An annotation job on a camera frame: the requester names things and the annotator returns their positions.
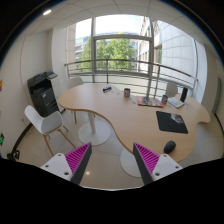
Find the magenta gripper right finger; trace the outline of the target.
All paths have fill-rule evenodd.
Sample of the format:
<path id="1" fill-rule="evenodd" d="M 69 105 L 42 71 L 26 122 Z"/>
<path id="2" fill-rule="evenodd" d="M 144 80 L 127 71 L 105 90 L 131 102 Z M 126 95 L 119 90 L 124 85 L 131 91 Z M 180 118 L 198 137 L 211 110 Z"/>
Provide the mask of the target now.
<path id="1" fill-rule="evenodd" d="M 145 185 L 182 169 L 168 154 L 159 155 L 137 143 L 133 144 L 133 154 Z"/>

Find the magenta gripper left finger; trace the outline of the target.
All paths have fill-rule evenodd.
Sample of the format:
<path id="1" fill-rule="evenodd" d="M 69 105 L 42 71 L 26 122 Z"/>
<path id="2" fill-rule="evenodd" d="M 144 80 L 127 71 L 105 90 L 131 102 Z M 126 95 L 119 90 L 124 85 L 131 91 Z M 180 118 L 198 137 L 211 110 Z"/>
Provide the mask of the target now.
<path id="1" fill-rule="evenodd" d="M 42 169 L 79 185 L 92 154 L 92 145 L 84 144 L 67 154 L 57 153 Z"/>

